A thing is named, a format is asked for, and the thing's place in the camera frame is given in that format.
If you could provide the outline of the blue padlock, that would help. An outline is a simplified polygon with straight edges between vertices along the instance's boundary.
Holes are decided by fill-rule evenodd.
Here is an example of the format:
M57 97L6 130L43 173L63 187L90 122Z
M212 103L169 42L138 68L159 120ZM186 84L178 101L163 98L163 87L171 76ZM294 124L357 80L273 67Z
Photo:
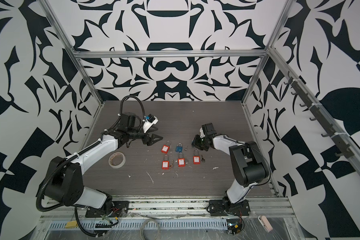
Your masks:
M183 144L178 143L176 146L176 152L177 153L182 153L183 152Z

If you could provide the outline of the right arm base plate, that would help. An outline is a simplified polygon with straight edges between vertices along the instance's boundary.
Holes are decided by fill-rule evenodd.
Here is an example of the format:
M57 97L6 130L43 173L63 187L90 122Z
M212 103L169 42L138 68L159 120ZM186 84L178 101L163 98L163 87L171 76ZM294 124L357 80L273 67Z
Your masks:
M251 209L249 202L244 200L240 203L231 204L228 200L209 200L209 204L206 207L207 212L211 216L220 217L228 215L241 215L249 216Z

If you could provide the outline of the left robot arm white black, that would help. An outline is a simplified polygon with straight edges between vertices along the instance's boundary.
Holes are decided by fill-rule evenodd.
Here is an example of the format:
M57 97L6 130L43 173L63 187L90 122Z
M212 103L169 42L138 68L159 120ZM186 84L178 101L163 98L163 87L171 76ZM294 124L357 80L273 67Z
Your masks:
M130 147L135 140L141 140L146 146L161 141L163 137L155 134L158 121L155 115L146 114L138 97L124 97L118 119L101 133L96 142L66 158L55 157L51 160L36 194L37 210L49 212L63 206L74 207L79 229L89 237L99 238L100 234L91 233L82 226L78 209L98 210L102 218L108 221L109 216L114 214L115 205L111 195L84 186L84 173L107 154L122 146Z

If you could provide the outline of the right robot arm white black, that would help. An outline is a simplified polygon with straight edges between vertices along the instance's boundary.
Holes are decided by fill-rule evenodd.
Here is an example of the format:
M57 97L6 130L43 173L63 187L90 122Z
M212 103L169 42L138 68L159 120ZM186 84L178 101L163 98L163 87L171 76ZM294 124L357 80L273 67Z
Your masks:
M254 141L241 142L218 134L209 123L195 135L192 146L200 151L214 149L230 156L235 180L226 191L225 201L229 205L244 201L251 189L271 180L270 165Z

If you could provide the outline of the red padlock front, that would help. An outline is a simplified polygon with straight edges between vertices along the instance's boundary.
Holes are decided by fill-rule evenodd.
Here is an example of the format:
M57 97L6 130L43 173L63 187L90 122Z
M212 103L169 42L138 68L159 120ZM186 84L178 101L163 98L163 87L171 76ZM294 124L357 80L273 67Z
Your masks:
M169 156L164 155L163 161L162 161L162 169L168 170L170 168L170 162L169 162Z

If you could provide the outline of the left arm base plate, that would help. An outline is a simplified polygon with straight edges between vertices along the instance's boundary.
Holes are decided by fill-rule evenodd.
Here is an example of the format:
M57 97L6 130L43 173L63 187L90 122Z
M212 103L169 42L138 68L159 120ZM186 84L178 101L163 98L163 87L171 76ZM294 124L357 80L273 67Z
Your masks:
M101 218L101 217L121 217L128 213L129 201L112 201L105 203L100 209L88 208L85 214L86 218Z

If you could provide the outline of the red padlock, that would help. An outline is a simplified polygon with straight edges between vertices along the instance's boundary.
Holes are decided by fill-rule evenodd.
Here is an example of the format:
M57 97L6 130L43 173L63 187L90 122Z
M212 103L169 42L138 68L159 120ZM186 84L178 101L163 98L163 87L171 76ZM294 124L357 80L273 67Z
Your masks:
M201 164L201 155L199 154L198 150L194 150L194 156L193 156L193 164L199 165Z
M186 166L186 160L183 153L178 154L178 167L185 167Z
M162 161L162 169L168 170L170 168L170 162L169 162L169 156L164 155L163 161Z
M166 143L161 148L161 152L166 155L169 152L170 148L171 148L171 142L166 141Z

